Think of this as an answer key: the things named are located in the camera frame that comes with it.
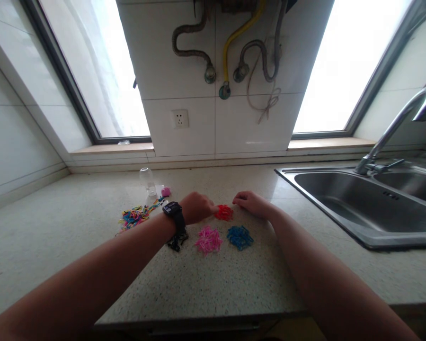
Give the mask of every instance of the clear plastic bottle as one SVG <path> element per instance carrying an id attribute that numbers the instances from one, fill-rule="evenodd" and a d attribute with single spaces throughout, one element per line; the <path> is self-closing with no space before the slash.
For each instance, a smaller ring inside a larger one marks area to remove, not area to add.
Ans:
<path id="1" fill-rule="evenodd" d="M 151 169 L 148 167 L 142 168 L 139 172 L 139 177 L 141 179 L 141 182 L 147 189 L 148 196 L 154 197 L 156 195 L 156 186 L 153 180 L 153 172 L 151 171 Z"/>

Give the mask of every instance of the chrome faucet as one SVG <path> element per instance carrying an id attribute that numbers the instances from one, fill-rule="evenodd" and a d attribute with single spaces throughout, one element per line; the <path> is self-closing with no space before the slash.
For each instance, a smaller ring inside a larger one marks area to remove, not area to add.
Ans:
<path id="1" fill-rule="evenodd" d="M 391 167 L 396 166 L 404 162 L 404 160 L 399 160 L 391 165 L 378 165 L 375 164 L 375 159 L 377 154 L 382 150 L 382 148 L 386 145 L 388 140 L 393 136 L 394 132 L 399 128 L 401 123 L 405 120 L 405 118 L 411 113 L 413 110 L 416 111 L 415 116 L 412 121 L 414 122 L 424 122 L 426 121 L 426 87 L 421 89 L 399 112 L 390 126 L 385 130 L 382 137 L 375 144 L 375 146 L 371 149 L 369 154 L 363 157 L 358 164 L 358 166 L 354 169 L 354 172 L 360 175 L 367 175 L 368 171 L 375 172 L 384 172 Z"/>

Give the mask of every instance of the watch strap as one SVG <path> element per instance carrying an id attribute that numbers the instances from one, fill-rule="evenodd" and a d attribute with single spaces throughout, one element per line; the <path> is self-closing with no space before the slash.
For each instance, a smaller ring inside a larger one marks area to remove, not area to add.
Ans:
<path id="1" fill-rule="evenodd" d="M 186 232 L 186 224 L 185 224 L 185 218 L 183 217 L 182 211 L 179 211 L 173 215 L 174 222 L 175 222 L 175 228 L 177 229 L 177 234 L 182 234 Z"/>

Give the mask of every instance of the speckled countertop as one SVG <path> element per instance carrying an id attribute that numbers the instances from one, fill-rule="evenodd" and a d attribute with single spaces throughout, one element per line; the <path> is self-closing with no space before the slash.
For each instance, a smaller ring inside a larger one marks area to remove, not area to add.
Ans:
<path id="1" fill-rule="evenodd" d="M 173 200 L 196 190 L 216 204 L 231 205 L 237 191 L 253 190 L 291 214 L 387 303 L 426 303 L 426 250 L 364 249 L 273 171 L 296 166 L 307 164 L 157 170 L 154 176 L 157 184 L 171 186 Z M 1 209 L 0 312 L 113 238 L 120 213 L 145 200 L 138 172 L 77 174 Z M 204 257 L 194 243 L 205 224 L 217 228 L 223 239 L 230 226 L 244 225 L 255 242 L 239 252 L 225 241 L 219 253 Z M 235 209 L 232 222 L 211 217 L 188 231 L 191 238 L 182 251 L 163 247 L 99 324 L 305 310 L 268 223 Z"/>

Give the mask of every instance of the drain hole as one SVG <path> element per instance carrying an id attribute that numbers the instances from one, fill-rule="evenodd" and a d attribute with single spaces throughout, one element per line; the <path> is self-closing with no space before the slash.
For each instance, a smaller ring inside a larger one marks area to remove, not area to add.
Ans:
<path id="1" fill-rule="evenodd" d="M 390 192 L 384 191 L 383 195 L 386 195 L 387 197 L 390 197 L 391 199 L 399 200 L 399 197 L 395 194 L 391 194 Z"/>

